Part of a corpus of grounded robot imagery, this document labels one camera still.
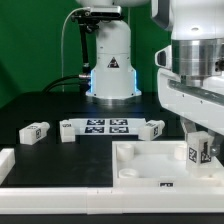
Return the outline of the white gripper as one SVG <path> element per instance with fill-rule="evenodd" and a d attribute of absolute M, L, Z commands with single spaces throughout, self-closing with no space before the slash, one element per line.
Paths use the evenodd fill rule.
<path fill-rule="evenodd" d="M 220 88 L 224 77 L 208 78 L 211 89 Z M 158 97 L 161 106 L 181 116 L 180 122 L 185 136 L 196 132 L 195 123 L 210 129 L 212 137 L 210 156 L 218 156 L 224 136 L 224 90 L 209 91 L 188 87 L 179 82 L 179 77 L 169 70 L 160 68 L 157 74 Z"/>

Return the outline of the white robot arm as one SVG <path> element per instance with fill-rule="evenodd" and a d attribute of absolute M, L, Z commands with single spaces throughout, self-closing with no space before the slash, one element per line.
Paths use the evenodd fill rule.
<path fill-rule="evenodd" d="M 161 106 L 182 117 L 185 136 L 214 156 L 224 139 L 224 0 L 76 0 L 86 32 L 96 34 L 87 95 L 125 100 L 143 81 L 130 70 L 130 43 L 142 73 L 155 77 Z"/>

